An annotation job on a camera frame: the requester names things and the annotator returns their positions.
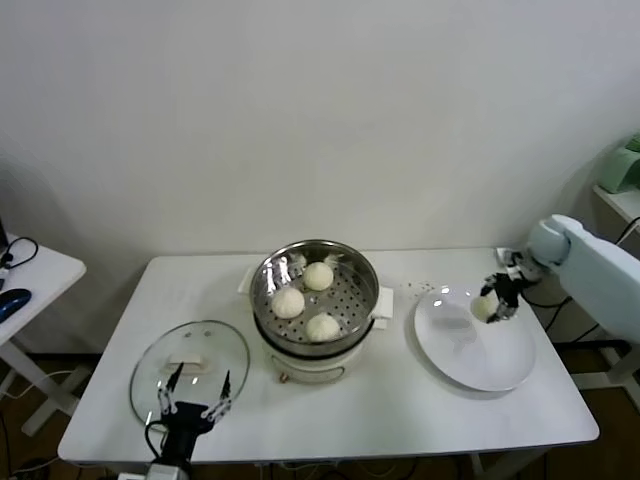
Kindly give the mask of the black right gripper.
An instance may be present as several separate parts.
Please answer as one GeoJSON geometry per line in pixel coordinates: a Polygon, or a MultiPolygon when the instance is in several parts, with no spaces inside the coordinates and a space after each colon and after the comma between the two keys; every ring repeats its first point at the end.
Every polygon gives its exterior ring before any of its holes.
{"type": "Polygon", "coordinates": [[[498,306],[496,311],[488,317],[488,323],[511,319],[519,307],[520,284],[510,277],[490,275],[484,279],[482,296],[486,297],[492,291],[496,293],[498,306]]]}

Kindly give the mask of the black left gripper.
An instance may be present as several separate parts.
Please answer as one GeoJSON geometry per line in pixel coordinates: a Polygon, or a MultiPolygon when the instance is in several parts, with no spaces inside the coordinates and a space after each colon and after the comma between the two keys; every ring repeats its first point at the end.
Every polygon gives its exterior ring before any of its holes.
{"type": "Polygon", "coordinates": [[[207,409],[202,404],[176,403],[173,394],[183,367],[181,362],[157,392],[162,425],[167,430],[159,457],[163,464],[189,464],[198,438],[213,429],[209,420],[222,419],[231,408],[230,372],[226,373],[219,400],[214,406],[207,409]]]}

